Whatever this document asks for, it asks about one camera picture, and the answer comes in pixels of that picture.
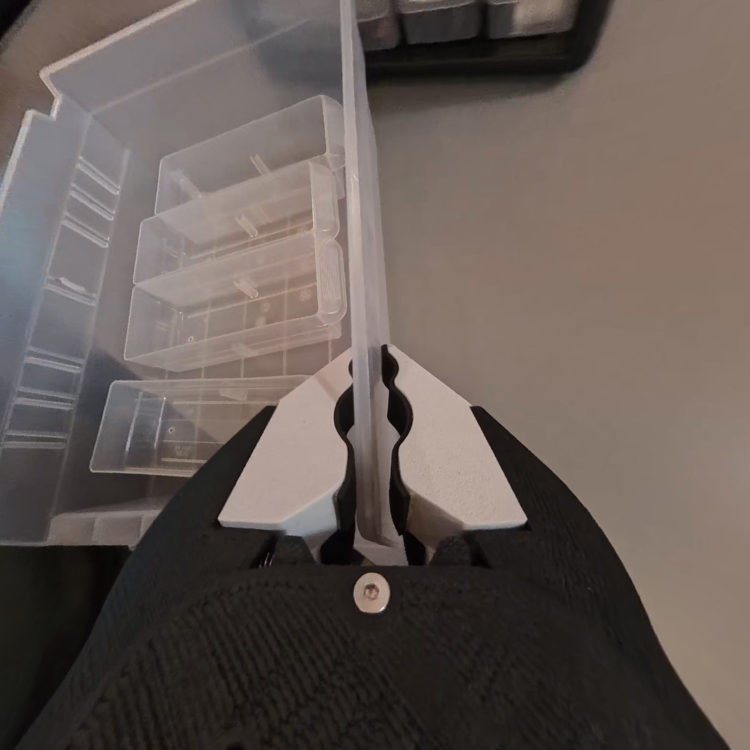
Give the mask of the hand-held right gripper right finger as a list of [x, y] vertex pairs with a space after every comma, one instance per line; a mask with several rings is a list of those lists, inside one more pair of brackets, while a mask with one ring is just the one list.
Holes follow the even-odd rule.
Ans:
[[388, 391], [389, 518], [406, 558], [467, 533], [520, 529], [526, 514], [474, 408], [391, 344], [382, 347]]

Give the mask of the small clear plastic drawer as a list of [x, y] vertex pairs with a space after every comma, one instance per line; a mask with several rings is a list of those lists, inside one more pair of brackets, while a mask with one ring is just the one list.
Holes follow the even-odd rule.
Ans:
[[341, 174], [305, 161], [189, 200], [140, 224], [134, 284], [241, 250], [341, 228]]
[[172, 372], [339, 338], [343, 249], [311, 232], [134, 286], [124, 359]]
[[306, 161], [329, 168], [337, 198], [345, 197], [343, 107], [326, 95], [302, 100], [163, 157], [155, 213]]
[[308, 375], [118, 380], [108, 391], [92, 473], [192, 476]]

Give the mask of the clear plastic storage bin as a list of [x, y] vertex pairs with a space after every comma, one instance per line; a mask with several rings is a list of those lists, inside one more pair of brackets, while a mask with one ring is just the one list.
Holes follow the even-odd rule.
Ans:
[[[115, 381], [309, 378], [346, 350], [364, 530], [377, 497], [374, 351], [387, 302], [353, 3], [176, 2], [40, 78], [52, 106], [25, 113], [2, 178], [2, 545], [135, 549], [218, 453], [190, 477], [92, 473]], [[341, 228], [307, 231], [343, 249], [341, 336], [184, 372], [125, 361], [139, 228], [156, 214], [161, 159], [317, 95], [344, 114]]]

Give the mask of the black drawer cabinet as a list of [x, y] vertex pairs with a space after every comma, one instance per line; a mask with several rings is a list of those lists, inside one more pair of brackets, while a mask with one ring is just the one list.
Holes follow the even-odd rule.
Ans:
[[410, 44], [364, 53], [369, 83], [437, 77], [553, 77], [590, 60], [612, 1], [578, 2], [570, 30]]

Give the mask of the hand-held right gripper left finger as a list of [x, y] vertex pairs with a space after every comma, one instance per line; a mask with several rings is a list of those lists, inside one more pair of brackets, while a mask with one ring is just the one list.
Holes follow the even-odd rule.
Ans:
[[346, 350], [279, 401], [218, 516], [223, 527], [304, 539], [324, 564], [352, 562], [351, 369]]

